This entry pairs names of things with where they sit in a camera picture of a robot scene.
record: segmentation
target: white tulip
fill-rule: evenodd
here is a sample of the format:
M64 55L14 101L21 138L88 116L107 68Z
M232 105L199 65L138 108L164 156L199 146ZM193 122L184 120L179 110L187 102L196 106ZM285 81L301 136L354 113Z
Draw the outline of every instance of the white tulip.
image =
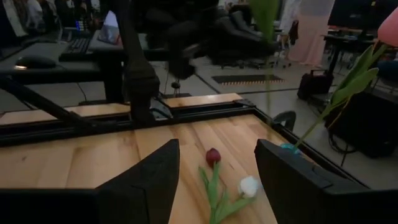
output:
M245 198L254 197L259 188L259 182L253 176L245 177L238 186L239 193Z

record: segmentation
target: black metal frame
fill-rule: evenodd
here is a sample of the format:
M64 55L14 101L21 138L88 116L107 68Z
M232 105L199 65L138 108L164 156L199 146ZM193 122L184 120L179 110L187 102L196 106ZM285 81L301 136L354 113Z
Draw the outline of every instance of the black metal frame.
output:
M114 124L105 129L102 128L99 130L73 128L59 120L4 125L0 126L0 147L130 131L142 128L153 128L179 123L191 123L246 114L253 114L265 123L273 121L271 117L263 113L247 100L236 100L228 103L215 103L199 106L184 106L180 108L171 108L171 110L174 115L173 118L160 119L154 124L135 123L129 119L128 113L86 117L92 121L107 121ZM274 124L272 125L272 128L292 144L295 144L299 140L292 131L281 124ZM366 186L308 144L301 144L299 149L323 168Z

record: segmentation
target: computer monitor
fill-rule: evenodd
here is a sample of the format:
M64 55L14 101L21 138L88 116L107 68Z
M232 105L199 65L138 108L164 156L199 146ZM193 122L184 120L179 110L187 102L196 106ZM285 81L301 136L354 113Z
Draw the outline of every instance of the computer monitor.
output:
M336 0L328 25L376 30L398 6L398 0Z

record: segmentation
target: light wood surface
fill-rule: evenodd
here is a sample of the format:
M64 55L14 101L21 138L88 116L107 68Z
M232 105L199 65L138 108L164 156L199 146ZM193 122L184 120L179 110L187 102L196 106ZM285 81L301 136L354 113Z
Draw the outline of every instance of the light wood surface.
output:
M207 96L191 96L184 98L172 98L167 99L165 102L172 108L181 106L196 106L205 105L212 103L223 103L230 102L233 100L240 100L241 97L235 93L220 94L220 95L207 95ZM66 108L68 111L73 111L80 116L95 116L115 113L127 113L130 111L130 107L126 105L120 105L117 103L107 105L88 105L88 106L74 106ZM42 110L33 111L16 111L5 113L0 117L0 125L5 124L17 124L17 123L28 123L34 121L49 121L55 120L53 116Z
M275 144L286 142L254 115L245 115L9 147L0 150L0 188L94 188L178 138L180 178L170 223L208 223L210 209L198 173L202 166L211 174L205 152L212 147L220 151L220 182L236 198L243 177L259 177L254 148L268 136ZM276 220L261 189L252 205L223 223Z

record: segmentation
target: floor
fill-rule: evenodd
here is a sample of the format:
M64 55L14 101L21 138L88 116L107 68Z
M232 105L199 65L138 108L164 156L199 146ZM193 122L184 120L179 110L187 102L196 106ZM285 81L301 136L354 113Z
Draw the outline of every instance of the floor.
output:
M325 66L327 66L327 57L325 57ZM271 116L275 116L287 110L293 110L297 114L297 121L294 133L301 136L309 126L315 122L317 116L314 108L306 102L298 100L296 93L301 76L309 72L312 68L293 63L291 67L283 69L282 67L268 68L266 71L257 69L239 69L213 66L205 58L199 58L194 61L197 66L197 76L192 76L188 80L181 81L181 93L190 93L191 95L209 95L217 93L236 92L244 98L255 103L260 110L266 109L266 94L264 85L252 86L221 86L217 84L212 76L215 75L254 75L273 73L285 80L283 83L272 85L271 92ZM173 81L171 77L167 78L165 64L155 62L153 66L160 78L161 92L172 93L170 87ZM347 69L344 66L338 66L336 71L340 75L335 75L335 85L338 84L346 74ZM101 100L105 98L103 84L100 82L79 83L84 94L79 89L77 83L54 84L54 85L30 85L29 88L37 93L47 97L61 106L75 106L79 102L87 100ZM388 87L378 84L384 91L390 91ZM27 108L18 102L12 95L0 91L0 111L27 110ZM320 124L316 130L306 140L312 147L320 151L333 162L340 164L342 155L333 151L328 143L328 133ZM354 175L360 181L374 189L394 189L398 188L398 154L388 158L370 159L360 152L350 154L344 164L344 169Z

